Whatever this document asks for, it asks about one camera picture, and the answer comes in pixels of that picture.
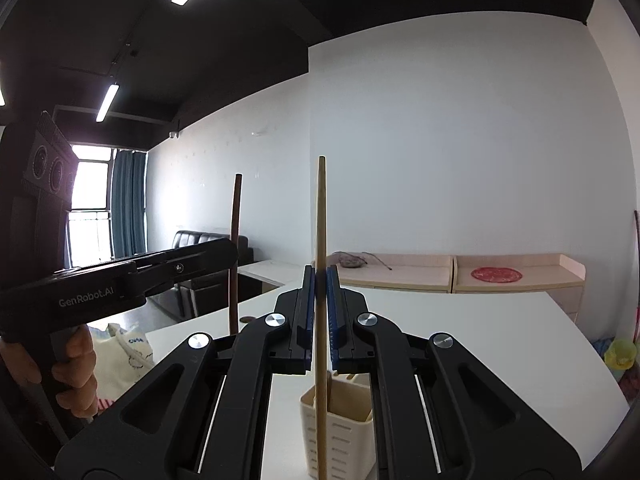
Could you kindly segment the person left hand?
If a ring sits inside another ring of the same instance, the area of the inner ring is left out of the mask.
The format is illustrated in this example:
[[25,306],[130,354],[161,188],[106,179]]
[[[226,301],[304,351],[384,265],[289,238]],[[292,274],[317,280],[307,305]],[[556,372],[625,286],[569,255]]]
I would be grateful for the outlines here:
[[[52,366],[52,377],[67,386],[56,396],[58,405],[70,411],[76,418],[88,419],[98,412],[94,376],[96,352],[89,327],[81,325],[65,346],[66,357]],[[39,385],[40,370],[21,344],[1,341],[1,359],[14,382],[21,387]]]

